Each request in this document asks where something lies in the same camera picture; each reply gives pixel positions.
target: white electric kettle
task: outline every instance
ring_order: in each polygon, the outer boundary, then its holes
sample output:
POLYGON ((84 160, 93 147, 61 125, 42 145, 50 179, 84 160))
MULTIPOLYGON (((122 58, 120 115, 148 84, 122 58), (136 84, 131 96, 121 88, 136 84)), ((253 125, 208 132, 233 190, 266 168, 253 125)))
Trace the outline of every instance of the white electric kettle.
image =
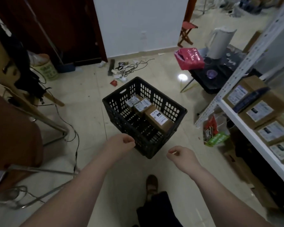
POLYGON ((231 30, 225 26, 215 28, 211 31, 205 46, 208 48, 207 57, 220 59, 229 45, 232 37, 237 30, 231 30))

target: red plastic bag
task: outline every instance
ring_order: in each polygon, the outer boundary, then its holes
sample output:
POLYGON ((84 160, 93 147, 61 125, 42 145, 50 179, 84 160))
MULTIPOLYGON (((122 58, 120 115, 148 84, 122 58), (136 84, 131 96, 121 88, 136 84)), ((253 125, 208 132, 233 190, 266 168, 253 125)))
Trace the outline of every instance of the red plastic bag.
POLYGON ((175 57, 182 70, 202 69, 205 65, 196 48, 181 48, 175 52, 175 57))

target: black plastic crate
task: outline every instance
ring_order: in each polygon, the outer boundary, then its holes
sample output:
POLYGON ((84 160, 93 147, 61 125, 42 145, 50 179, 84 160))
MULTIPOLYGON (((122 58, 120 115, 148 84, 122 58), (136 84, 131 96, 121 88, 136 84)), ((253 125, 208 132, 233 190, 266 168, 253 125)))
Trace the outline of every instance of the black plastic crate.
POLYGON ((187 110, 158 91, 140 77, 115 90, 102 100, 110 121, 122 132, 135 139, 135 148, 148 159, 151 159, 161 147, 177 131, 187 110), (146 97, 163 114, 170 118, 174 125, 166 134, 162 134, 144 117, 140 118, 135 112, 126 107, 126 101, 134 95, 146 97))

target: trousers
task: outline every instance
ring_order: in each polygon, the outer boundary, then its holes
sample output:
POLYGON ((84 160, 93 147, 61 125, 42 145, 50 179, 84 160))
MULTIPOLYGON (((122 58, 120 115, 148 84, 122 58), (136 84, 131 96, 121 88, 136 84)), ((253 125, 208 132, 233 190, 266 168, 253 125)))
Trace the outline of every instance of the trousers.
POLYGON ((174 214, 166 191, 153 195, 150 202, 137 209, 137 215, 140 227, 183 227, 174 214))

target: human hand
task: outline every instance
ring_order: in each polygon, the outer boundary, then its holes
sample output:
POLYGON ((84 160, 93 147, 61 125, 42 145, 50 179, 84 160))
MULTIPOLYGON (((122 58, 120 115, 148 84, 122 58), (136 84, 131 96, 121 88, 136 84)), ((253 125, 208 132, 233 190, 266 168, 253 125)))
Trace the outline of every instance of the human hand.
POLYGON ((168 150, 167 158, 171 160, 182 172, 194 177, 203 167, 199 163, 195 153, 183 146, 174 146, 168 150))
POLYGON ((105 159, 114 164, 120 160, 127 152, 135 147, 135 140, 127 134, 117 134, 110 137, 104 144, 103 150, 100 153, 105 159))

